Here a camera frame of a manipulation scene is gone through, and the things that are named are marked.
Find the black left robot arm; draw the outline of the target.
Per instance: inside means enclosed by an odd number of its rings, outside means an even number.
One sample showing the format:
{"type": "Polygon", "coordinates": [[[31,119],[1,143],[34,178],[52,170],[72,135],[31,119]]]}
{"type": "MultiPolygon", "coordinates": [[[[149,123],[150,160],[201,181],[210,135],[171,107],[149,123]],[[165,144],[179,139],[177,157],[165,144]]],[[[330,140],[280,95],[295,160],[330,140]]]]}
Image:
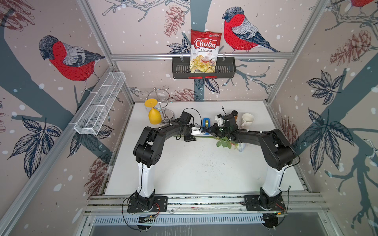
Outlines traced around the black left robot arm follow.
{"type": "Polygon", "coordinates": [[[152,128],[147,126],[143,129],[133,150],[139,168],[139,186],[136,190],[139,196],[148,199],[155,194],[154,165],[162,156],[165,141],[173,136],[178,139],[181,136],[193,136],[193,121],[194,118],[191,114],[183,112],[179,118],[162,127],[152,128]]]}

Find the pink artificial flower bouquet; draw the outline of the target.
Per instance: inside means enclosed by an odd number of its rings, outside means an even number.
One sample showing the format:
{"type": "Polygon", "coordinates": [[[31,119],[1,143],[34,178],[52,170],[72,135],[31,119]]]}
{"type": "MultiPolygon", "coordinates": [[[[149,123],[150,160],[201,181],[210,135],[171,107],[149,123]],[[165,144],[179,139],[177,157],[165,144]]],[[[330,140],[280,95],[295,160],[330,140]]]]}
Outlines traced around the pink artificial flower bouquet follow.
{"type": "Polygon", "coordinates": [[[223,147],[223,148],[228,148],[228,149],[235,149],[238,150],[239,152],[243,152],[246,145],[243,143],[237,143],[235,141],[230,140],[227,137],[224,138],[218,138],[210,135],[205,135],[205,136],[195,136],[195,138],[203,138],[203,139],[212,139],[216,140],[216,146],[217,147],[223,147]]]}

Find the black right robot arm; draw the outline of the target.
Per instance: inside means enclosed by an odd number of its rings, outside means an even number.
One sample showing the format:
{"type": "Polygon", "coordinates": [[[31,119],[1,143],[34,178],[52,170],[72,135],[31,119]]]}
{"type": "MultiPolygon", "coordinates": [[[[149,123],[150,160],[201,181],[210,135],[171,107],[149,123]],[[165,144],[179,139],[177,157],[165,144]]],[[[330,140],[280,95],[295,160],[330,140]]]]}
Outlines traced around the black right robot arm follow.
{"type": "Polygon", "coordinates": [[[260,146],[263,157],[269,166],[260,194],[271,198],[280,195],[284,172],[297,157],[284,134],[278,129],[250,131],[239,128],[232,115],[223,116],[221,122],[222,125],[214,124],[207,128],[206,132],[222,141],[229,140],[237,144],[260,146]]]}

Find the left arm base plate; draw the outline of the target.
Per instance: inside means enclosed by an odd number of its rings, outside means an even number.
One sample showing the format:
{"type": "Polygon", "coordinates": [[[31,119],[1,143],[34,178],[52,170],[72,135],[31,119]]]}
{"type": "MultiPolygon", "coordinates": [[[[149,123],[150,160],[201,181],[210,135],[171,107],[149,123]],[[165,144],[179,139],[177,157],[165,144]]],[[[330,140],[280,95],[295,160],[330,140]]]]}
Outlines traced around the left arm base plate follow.
{"type": "Polygon", "coordinates": [[[149,212],[166,212],[168,205],[167,196],[153,196],[149,198],[140,195],[129,198],[128,213],[149,213],[149,212]]]}

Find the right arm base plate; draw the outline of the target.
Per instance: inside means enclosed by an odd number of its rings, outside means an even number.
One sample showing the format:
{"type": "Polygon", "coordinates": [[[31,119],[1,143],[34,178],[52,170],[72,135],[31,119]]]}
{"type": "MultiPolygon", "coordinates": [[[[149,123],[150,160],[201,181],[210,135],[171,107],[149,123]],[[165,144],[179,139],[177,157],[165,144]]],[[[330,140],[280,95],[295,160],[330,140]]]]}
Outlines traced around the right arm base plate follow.
{"type": "Polygon", "coordinates": [[[243,204],[247,211],[286,211],[286,207],[279,194],[275,197],[267,197],[265,195],[245,195],[243,204]]]}

